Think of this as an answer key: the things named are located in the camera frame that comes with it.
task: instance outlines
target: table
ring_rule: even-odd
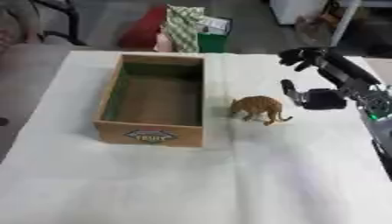
[[[282,94],[283,78],[330,87],[314,69],[294,74],[275,55],[207,54],[205,147],[116,145],[97,140],[91,119],[119,54],[68,55],[2,164],[0,223],[392,220],[391,183],[354,105],[311,112]],[[275,97],[294,119],[227,119],[245,95]]]

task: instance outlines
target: wooden box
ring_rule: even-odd
[[[123,55],[94,125],[104,142],[200,147],[203,59]]]

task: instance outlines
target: gray floor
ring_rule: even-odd
[[[90,46],[115,50],[121,34],[154,4],[206,7],[208,15],[234,20],[227,50],[231,53],[277,53],[298,46],[291,28],[279,27],[261,0],[74,0],[80,13],[80,38]],[[64,16],[45,10],[46,29],[64,31]]]

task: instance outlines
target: metal frame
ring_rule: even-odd
[[[79,40],[79,13],[74,7],[73,0],[65,0],[64,3],[47,0],[31,0],[34,4],[41,4],[50,9],[62,12],[68,17],[68,34],[58,31],[44,31],[42,39],[47,36],[57,36],[68,40],[70,43],[76,46],[85,46],[86,43]]]

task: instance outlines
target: chair leg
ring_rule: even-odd
[[[44,31],[44,37],[48,35],[58,36],[68,40],[70,43],[76,46],[86,46],[86,43],[79,40],[79,22],[80,17],[78,11],[74,8],[74,3],[70,0],[66,1],[66,5],[59,3],[48,3],[42,0],[34,0],[37,4],[42,4],[48,8],[60,11],[68,17],[68,35],[57,32],[57,31]]]
[[[84,43],[83,41],[81,41],[75,37],[71,37],[71,35],[66,35],[65,33],[62,33],[59,31],[44,31],[44,39],[47,36],[56,36],[56,37],[66,39],[69,43],[71,43],[75,46],[87,46],[87,44]]]

